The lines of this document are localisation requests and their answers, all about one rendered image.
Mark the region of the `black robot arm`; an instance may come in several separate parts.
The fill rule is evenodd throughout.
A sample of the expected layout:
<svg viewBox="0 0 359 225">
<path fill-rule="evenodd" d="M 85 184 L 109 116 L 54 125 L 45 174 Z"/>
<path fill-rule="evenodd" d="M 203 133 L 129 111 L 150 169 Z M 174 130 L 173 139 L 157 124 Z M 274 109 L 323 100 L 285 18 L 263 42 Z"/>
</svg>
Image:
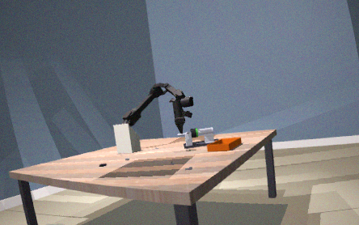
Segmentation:
<svg viewBox="0 0 359 225">
<path fill-rule="evenodd" d="M 165 87 L 165 91 L 161 87 Z M 123 124 L 129 124 L 133 126 L 137 123 L 137 120 L 141 117 L 141 112 L 144 108 L 154 99 L 164 95 L 167 91 L 169 91 L 176 99 L 171 98 L 169 102 L 172 102 L 173 109 L 176 108 L 184 108 L 193 106 L 193 98 L 192 96 L 186 97 L 184 93 L 180 89 L 175 89 L 169 83 L 156 83 L 150 89 L 149 95 L 136 107 L 128 111 L 122 119 Z M 190 117 L 192 118 L 192 113 L 190 111 L 185 112 L 182 111 L 182 117 Z"/>
</svg>

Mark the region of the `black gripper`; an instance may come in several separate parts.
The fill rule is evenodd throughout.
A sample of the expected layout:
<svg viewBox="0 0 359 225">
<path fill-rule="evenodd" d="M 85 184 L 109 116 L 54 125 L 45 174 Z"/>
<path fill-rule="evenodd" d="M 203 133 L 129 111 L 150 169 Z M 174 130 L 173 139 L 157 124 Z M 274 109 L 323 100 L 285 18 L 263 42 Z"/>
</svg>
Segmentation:
<svg viewBox="0 0 359 225">
<path fill-rule="evenodd" d="M 174 110 L 174 116 L 175 116 L 175 124 L 176 124 L 179 132 L 182 134 L 183 133 L 183 125 L 185 123 L 185 118 L 182 117 L 183 108 L 176 108 L 173 110 Z"/>
</svg>

